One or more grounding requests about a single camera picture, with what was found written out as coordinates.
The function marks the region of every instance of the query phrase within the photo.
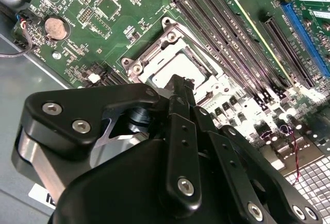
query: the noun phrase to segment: capacitor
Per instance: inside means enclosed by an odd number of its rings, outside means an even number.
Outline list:
[[[304,25],[306,25],[307,27],[310,27],[312,25],[312,21],[309,19],[304,19]]]
[[[326,31],[330,31],[330,24],[328,24],[328,23],[323,23],[323,24],[322,24],[322,28],[323,28],[324,30],[326,30]]]
[[[246,125],[247,124],[247,118],[245,117],[245,115],[241,112],[237,115],[238,119],[240,120],[240,122],[243,124],[243,125]]]
[[[291,107],[288,103],[281,104],[281,107],[283,108],[283,110],[285,110],[287,115],[293,116],[295,114],[295,109]]]
[[[278,116],[278,118],[280,118],[281,120],[285,120],[286,114],[283,112],[282,109],[280,109],[280,108],[276,109],[275,113]]]
[[[300,121],[298,121],[295,117],[289,116],[289,120],[296,130],[301,130],[301,128],[303,127]]]
[[[237,122],[235,121],[235,119],[230,119],[229,120],[229,124],[232,126],[232,127],[237,127]]]
[[[270,136],[269,136],[269,138],[272,140],[272,141],[277,141],[278,140],[278,136],[276,135],[276,134],[271,134]]]

